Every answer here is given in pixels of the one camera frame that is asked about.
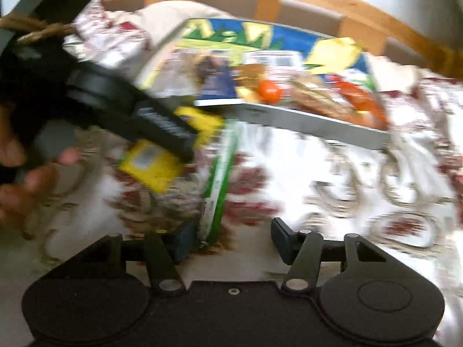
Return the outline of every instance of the screw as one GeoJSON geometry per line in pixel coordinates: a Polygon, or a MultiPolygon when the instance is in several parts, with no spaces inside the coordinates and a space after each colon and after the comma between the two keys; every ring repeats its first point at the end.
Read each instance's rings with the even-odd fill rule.
{"type": "Polygon", "coordinates": [[[309,286],[309,283],[304,279],[290,279],[285,283],[285,286],[291,291],[303,291],[309,286]]]}
{"type": "Polygon", "coordinates": [[[159,288],[163,291],[177,291],[182,284],[176,279],[164,279],[159,283],[159,288]]]}

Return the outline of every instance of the colorful packaging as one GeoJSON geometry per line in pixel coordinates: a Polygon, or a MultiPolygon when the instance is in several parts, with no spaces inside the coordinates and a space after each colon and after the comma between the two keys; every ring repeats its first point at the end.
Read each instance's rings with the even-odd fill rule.
{"type": "Polygon", "coordinates": [[[358,125],[379,130],[388,129],[386,114],[369,90],[346,80],[340,74],[328,74],[326,79],[332,90],[341,94],[360,112],[357,115],[358,125]]]}
{"type": "Polygon", "coordinates": [[[200,95],[194,101],[196,106],[243,103],[235,92],[236,82],[232,77],[228,57],[208,53],[196,66],[200,84],[200,95]]]}
{"type": "Polygon", "coordinates": [[[198,231],[200,241],[209,245],[214,244],[219,236],[238,138],[239,124],[235,120],[228,120],[222,131],[221,151],[214,162],[209,186],[205,192],[198,231]]]}
{"type": "Polygon", "coordinates": [[[326,117],[357,123],[353,106],[323,85],[318,76],[305,73],[294,78],[291,86],[291,97],[300,106],[326,117]]]}
{"type": "Polygon", "coordinates": [[[199,53],[196,48],[175,48],[163,62],[148,92],[158,98],[198,95],[195,68],[199,53]]]}
{"type": "MultiPolygon", "coordinates": [[[[207,144],[218,133],[224,120],[193,107],[179,107],[174,112],[198,130],[195,148],[207,144]]],[[[120,169],[163,194],[172,180],[179,177],[185,164],[177,156],[149,141],[139,141],[128,153],[120,169]]]]}
{"type": "Polygon", "coordinates": [[[288,95],[291,90],[291,78],[304,70],[299,51],[244,52],[242,63],[264,65],[266,79],[275,82],[285,95],[288,95]]]}

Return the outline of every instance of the hand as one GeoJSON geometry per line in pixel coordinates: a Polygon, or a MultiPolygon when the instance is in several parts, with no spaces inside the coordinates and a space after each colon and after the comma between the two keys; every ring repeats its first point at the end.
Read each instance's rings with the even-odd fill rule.
{"type": "MultiPolygon", "coordinates": [[[[26,161],[24,148],[10,126],[13,108],[0,106],[0,164],[19,167],[26,161]]],[[[76,148],[66,149],[56,162],[73,165],[79,160],[76,148]]],[[[0,186],[0,226],[23,229],[24,220],[38,205],[39,200],[52,191],[58,177],[53,163],[48,163],[30,171],[23,184],[3,184],[0,186]]]]}

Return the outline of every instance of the cherry tomato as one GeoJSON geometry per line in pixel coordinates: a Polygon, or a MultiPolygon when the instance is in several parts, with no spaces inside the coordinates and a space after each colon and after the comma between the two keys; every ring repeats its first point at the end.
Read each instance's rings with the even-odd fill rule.
{"type": "Polygon", "coordinates": [[[283,90],[273,81],[264,80],[259,83],[258,93],[262,101],[268,104],[276,104],[281,99],[283,90]]]}

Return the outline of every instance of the yellow label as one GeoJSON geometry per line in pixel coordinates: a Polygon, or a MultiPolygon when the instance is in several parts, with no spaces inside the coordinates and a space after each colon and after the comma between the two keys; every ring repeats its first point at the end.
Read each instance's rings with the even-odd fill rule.
{"type": "Polygon", "coordinates": [[[319,64],[312,74],[337,73],[354,65],[362,53],[351,38],[319,39],[313,45],[304,64],[319,64]]]}
{"type": "MultiPolygon", "coordinates": [[[[207,144],[224,125],[220,116],[193,107],[179,107],[174,112],[198,131],[195,148],[207,144]]],[[[170,182],[180,176],[184,163],[152,142],[140,140],[129,151],[120,169],[141,181],[156,193],[164,193],[170,182]]]]}
{"type": "Polygon", "coordinates": [[[258,94],[251,89],[248,89],[242,86],[236,86],[235,91],[238,97],[244,99],[245,101],[249,103],[261,103],[262,102],[258,94]]]}

